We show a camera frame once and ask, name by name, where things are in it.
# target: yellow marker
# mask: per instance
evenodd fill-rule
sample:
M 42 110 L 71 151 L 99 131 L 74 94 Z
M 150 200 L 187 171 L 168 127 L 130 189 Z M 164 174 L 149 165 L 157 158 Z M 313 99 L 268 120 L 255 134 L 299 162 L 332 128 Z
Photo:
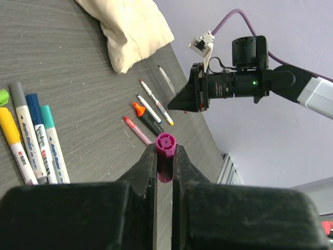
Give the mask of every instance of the yellow marker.
M 7 142 L 19 166 L 23 179 L 28 185 L 37 185 L 37 179 L 32 171 L 27 155 L 22 147 L 20 133 L 14 119 L 7 108 L 0 108 L 0 125 L 4 131 Z

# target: black marker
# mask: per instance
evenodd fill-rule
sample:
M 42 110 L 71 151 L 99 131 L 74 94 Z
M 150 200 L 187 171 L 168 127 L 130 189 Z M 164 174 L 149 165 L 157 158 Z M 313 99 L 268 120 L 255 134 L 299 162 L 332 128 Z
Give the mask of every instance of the black marker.
M 156 135 L 158 136 L 160 133 L 164 132 L 161 126 L 155 121 L 154 117 L 146 112 L 145 107 L 141 107 L 138 103 L 133 102 L 133 106 L 137 111 L 138 118 Z

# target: white marker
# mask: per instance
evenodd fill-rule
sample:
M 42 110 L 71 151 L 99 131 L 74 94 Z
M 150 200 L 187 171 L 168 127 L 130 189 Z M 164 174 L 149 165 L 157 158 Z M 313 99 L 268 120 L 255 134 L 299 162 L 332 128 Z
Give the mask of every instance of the white marker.
M 62 151 L 60 148 L 59 138 L 54 125 L 50 107 L 42 106 L 41 112 L 42 112 L 44 126 L 46 129 L 47 140 L 51 148 L 54 160 L 54 166 L 55 166 L 56 176 L 58 178 L 58 183 L 61 184 L 70 183 L 65 160 L 63 158 Z
M 171 117 L 168 115 L 168 113 L 165 111 L 165 109 L 163 108 L 162 104 L 155 98 L 155 96 L 152 94 L 151 90 L 148 88 L 147 84 L 143 82 L 143 80 L 140 79 L 140 83 L 142 85 L 142 87 L 144 87 L 145 91 L 147 92 L 147 94 L 149 95 L 150 99 L 154 102 L 154 104 L 158 107 L 158 109 L 161 111 L 162 115 L 165 117 L 165 119 L 167 120 L 167 122 L 173 126 L 174 123 L 171 119 Z
M 38 101 L 37 94 L 30 94 L 25 96 L 32 119 L 32 123 L 35 127 L 36 136 L 38 140 L 39 147 L 41 149 L 41 154 L 46 169 L 47 180 L 49 184 L 57 184 L 57 176 L 54 170 L 53 158 L 50 147 L 47 141 L 47 135 L 43 124 L 43 118 L 40 108 L 40 103 Z
M 165 80 L 165 82 L 167 83 L 167 85 L 169 86 L 170 90 L 172 91 L 173 95 L 176 95 L 177 92 L 176 92 L 176 89 L 175 87 L 172 85 L 172 82 L 170 81 L 169 77 L 167 76 L 167 74 L 164 72 L 164 70 L 159 66 L 157 65 L 158 68 L 160 69 L 160 72 Z
M 47 183 L 46 170 L 20 82 L 9 85 L 27 155 L 39 184 Z
M 7 108 L 0 108 L 0 125 L 4 131 L 8 144 L 10 145 L 11 151 L 14 154 L 14 158 L 19 166 L 24 182 L 28 185 L 38 185 L 28 157 L 21 144 L 20 133 Z
M 146 109 L 148 110 L 148 112 L 151 114 L 151 116 L 153 116 L 154 120 L 158 123 L 158 124 L 162 124 L 162 120 L 161 118 L 158 117 L 158 115 L 155 113 L 155 111 L 151 108 L 151 106 L 146 102 L 146 100 L 144 100 L 142 98 L 142 96 L 140 95 L 136 95 L 137 98 L 139 99 L 139 101 L 142 103 L 142 105 L 144 105 L 146 107 Z

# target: wood grain table surface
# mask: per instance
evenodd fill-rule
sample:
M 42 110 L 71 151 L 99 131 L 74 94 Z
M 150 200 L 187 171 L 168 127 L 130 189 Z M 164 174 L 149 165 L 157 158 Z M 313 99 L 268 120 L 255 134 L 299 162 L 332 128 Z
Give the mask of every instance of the wood grain table surface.
M 180 90 L 185 76 L 170 45 L 116 74 L 109 62 L 99 22 L 74 0 L 0 0 L 0 89 L 20 81 L 26 94 L 37 93 L 51 107 L 71 182 L 114 181 L 136 163 L 145 145 L 123 121 L 136 118 L 136 93 L 151 105 L 142 78 L 166 107 L 172 93 L 157 64 Z M 6 105 L 14 115 L 12 101 Z M 185 149 L 194 165 L 217 180 L 223 160 L 201 114 L 168 111 L 173 127 L 163 127 Z M 0 134 L 0 197 L 24 184 L 3 133 Z M 158 186 L 158 249 L 170 249 L 171 184 Z

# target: purple cap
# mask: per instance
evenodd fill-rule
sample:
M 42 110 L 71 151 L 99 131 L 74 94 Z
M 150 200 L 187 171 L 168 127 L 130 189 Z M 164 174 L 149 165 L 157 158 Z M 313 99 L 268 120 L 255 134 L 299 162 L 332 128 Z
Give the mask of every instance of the purple cap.
M 160 133 L 156 138 L 158 179 L 163 183 L 172 180 L 172 162 L 175 155 L 176 139 L 168 133 Z

